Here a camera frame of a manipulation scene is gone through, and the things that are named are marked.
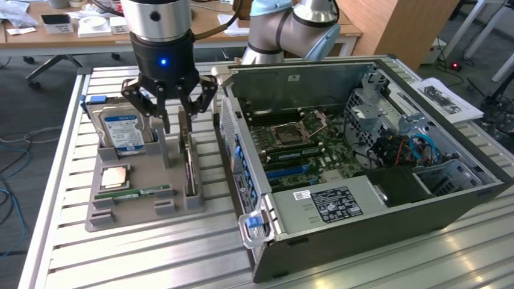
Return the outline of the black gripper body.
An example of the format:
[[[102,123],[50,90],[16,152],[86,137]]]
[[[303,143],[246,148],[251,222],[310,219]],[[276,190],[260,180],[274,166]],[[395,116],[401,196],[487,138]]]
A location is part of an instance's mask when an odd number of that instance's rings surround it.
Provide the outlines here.
[[[166,97],[178,98],[176,87],[190,94],[199,83],[192,33],[167,42],[151,42],[130,34],[136,62],[144,77],[166,86]]]

